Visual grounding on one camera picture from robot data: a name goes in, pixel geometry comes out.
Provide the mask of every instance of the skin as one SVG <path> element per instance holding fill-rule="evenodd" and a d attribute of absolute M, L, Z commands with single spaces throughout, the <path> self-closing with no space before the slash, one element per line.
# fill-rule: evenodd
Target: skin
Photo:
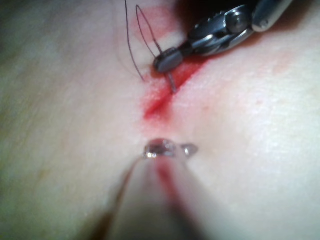
<path fill-rule="evenodd" d="M 318 239 L 319 0 L 296 1 L 272 30 L 209 60 L 174 97 L 166 130 L 142 124 L 151 83 L 133 66 L 122 1 L 2 4 L 2 239 L 100 239 L 152 138 L 199 147 L 189 169 L 246 239 Z M 131 0 L 130 21 L 135 4 L 181 3 Z M 175 13 L 163 49 L 185 38 Z M 147 48 L 131 45 L 150 71 Z"/>

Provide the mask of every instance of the forceps tip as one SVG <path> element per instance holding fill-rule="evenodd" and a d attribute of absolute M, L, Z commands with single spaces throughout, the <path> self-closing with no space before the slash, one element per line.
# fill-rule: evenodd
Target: forceps tip
<path fill-rule="evenodd" d="M 180 146 L 188 159 L 195 155 L 199 150 L 199 148 L 192 143 L 181 144 Z"/>

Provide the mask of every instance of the metal instrument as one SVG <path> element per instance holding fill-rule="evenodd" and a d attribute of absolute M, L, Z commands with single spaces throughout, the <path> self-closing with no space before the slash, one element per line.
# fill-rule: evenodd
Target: metal instrument
<path fill-rule="evenodd" d="M 197 151 L 193 144 L 151 140 L 128 174 L 106 239 L 240 239 L 187 166 Z"/>
<path fill-rule="evenodd" d="M 153 66 L 168 73 L 190 55 L 211 56 L 232 49 L 254 32 L 269 30 L 293 0 L 260 0 L 252 8 L 237 6 L 202 19 L 179 47 L 171 47 L 156 57 Z"/>

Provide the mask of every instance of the wound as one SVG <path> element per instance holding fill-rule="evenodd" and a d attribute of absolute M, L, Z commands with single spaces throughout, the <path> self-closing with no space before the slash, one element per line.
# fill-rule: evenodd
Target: wound
<path fill-rule="evenodd" d="M 141 99 L 142 125 L 147 132 L 155 129 L 165 132 L 171 130 L 174 120 L 173 102 L 176 95 L 179 94 L 185 83 L 204 66 L 207 60 L 205 57 L 190 57 L 172 71 L 177 87 L 175 94 L 172 94 L 170 85 L 163 74 L 154 71 L 143 76 L 149 84 Z"/>

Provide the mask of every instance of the pale skin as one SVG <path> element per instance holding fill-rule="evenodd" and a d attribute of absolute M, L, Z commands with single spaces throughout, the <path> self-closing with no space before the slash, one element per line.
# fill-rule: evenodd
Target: pale skin
<path fill-rule="evenodd" d="M 130 21 L 135 4 L 175 1 L 131 0 Z M 272 30 L 208 62 L 174 97 L 166 130 L 140 124 L 149 83 L 128 51 L 123 1 L 1 9 L 2 239 L 98 239 L 153 138 L 199 147 L 190 171 L 247 239 L 319 238 L 320 1 L 296 1 Z M 153 57 L 131 44 L 149 71 Z"/>

